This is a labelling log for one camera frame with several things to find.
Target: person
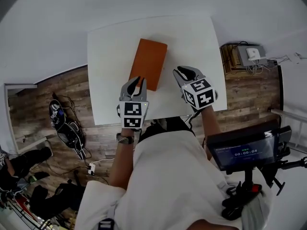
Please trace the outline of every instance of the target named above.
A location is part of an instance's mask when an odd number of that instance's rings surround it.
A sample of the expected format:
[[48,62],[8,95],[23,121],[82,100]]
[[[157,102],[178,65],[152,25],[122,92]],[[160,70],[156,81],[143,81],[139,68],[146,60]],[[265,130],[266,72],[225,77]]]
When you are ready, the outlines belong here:
[[53,156],[49,141],[45,141],[42,149],[31,150],[9,159],[9,154],[0,148],[0,191],[17,189],[17,183],[28,175],[31,167],[40,164]]
[[[221,132],[211,105],[199,112],[206,137]],[[133,138],[132,129],[121,130],[109,185],[88,182],[75,230],[243,228],[241,218],[229,221],[221,213],[222,202],[229,197],[227,189],[244,181],[244,172],[221,172],[180,117],[154,120],[135,149]],[[258,169],[253,181],[270,197],[271,189]]]

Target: wristwatch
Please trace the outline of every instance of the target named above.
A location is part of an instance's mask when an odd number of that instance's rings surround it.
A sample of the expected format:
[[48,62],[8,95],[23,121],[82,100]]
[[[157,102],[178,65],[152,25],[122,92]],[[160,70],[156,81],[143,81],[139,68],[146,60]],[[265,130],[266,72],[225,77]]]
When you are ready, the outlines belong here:
[[120,133],[116,134],[116,141],[123,144],[132,144],[134,142],[134,138],[131,136],[125,137],[121,136]]

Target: orange wooden block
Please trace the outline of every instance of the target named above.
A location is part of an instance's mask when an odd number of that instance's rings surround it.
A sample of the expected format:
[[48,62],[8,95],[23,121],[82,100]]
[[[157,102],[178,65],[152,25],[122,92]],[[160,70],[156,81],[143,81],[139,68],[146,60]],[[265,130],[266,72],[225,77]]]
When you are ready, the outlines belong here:
[[129,79],[137,76],[141,76],[141,79],[146,78],[147,89],[156,91],[166,51],[166,44],[141,38]]

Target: white plug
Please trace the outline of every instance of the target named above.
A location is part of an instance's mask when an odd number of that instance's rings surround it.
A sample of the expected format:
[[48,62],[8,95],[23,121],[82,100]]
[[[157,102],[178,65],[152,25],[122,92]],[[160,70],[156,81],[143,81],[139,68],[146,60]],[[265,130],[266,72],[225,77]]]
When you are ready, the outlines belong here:
[[89,166],[91,167],[91,169],[88,170],[88,173],[90,175],[93,175],[95,173],[95,167],[96,165],[94,163],[90,163]]

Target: small display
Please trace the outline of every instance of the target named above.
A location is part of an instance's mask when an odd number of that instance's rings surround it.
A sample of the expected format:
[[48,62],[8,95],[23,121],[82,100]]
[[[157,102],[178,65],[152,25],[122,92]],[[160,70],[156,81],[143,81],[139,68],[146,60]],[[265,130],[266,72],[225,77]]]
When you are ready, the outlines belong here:
[[224,168],[274,158],[275,136],[240,146],[215,148],[214,152]]

